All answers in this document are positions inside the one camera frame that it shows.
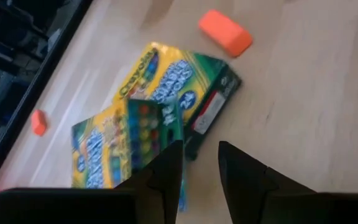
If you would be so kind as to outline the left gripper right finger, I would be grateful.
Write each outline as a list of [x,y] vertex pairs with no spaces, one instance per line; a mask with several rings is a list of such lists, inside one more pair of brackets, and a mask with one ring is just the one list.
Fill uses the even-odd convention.
[[270,192],[284,195],[314,192],[227,141],[219,142],[218,163],[233,223],[260,223],[265,199]]

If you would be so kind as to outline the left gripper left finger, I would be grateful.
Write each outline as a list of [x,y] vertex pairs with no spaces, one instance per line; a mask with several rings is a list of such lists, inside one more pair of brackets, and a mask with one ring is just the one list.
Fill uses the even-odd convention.
[[183,173],[183,141],[167,146],[115,190],[126,196],[117,203],[116,223],[175,224]]

